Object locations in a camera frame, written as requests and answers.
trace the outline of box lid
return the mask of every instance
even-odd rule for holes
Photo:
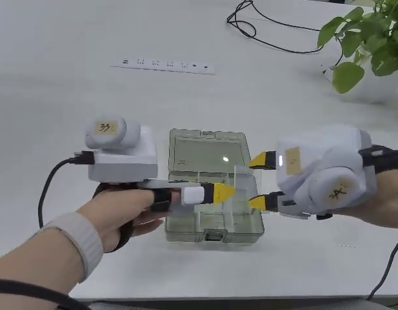
[[[250,154],[242,132],[172,129],[168,170],[170,174],[191,172],[234,173],[246,166]]]

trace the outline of white wristband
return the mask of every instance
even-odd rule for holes
[[[79,251],[84,266],[82,283],[98,266],[104,254],[103,243],[93,224],[83,215],[71,212],[52,220],[40,231],[47,228],[59,229]]]

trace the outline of handwritten label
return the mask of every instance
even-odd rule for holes
[[[302,173],[301,168],[301,151],[299,147],[288,149],[284,152],[284,158],[286,162],[286,174],[294,176]]]
[[[346,178],[338,178],[333,185],[332,189],[325,196],[325,201],[329,205],[336,205],[343,201],[353,189],[353,183]]]
[[[117,121],[98,121],[95,124],[94,133],[114,136],[117,134],[118,129],[119,124]]]

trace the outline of white table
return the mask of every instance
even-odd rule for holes
[[[86,122],[103,113],[152,126],[162,178],[172,128],[242,131],[255,156],[273,149],[280,134],[345,122],[398,148],[398,110],[343,103],[323,79],[316,56],[245,39],[224,23],[237,2],[0,0],[0,255],[37,230],[47,174],[85,148]],[[281,21],[312,27],[351,9],[302,0],[257,5]],[[261,37],[278,45],[315,47],[317,34],[253,22]],[[202,60],[217,74],[109,67],[125,56]],[[265,191],[276,190],[273,174],[265,177]],[[85,167],[61,169],[46,199],[45,220],[78,208],[94,188]],[[367,295],[398,239],[398,230],[344,217],[317,222],[267,214],[264,225],[264,236],[251,246],[168,243],[159,229],[105,255],[72,296]],[[398,295],[398,255],[379,294]]]

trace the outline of black strap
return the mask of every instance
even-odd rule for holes
[[[372,145],[372,152],[376,150],[392,150],[389,147],[382,145]],[[398,169],[398,156],[386,157],[375,157],[373,158],[373,166],[375,167],[375,173],[379,174],[384,171],[397,170]]]
[[[100,192],[104,191],[127,191],[130,189],[138,189],[137,183],[100,183],[95,189],[93,198],[96,197]],[[170,189],[151,189],[154,193],[154,203],[150,206],[152,212],[168,212],[172,203],[172,192]],[[120,240],[117,247],[111,252],[122,248],[132,237],[134,233],[134,223],[129,221],[119,228]]]

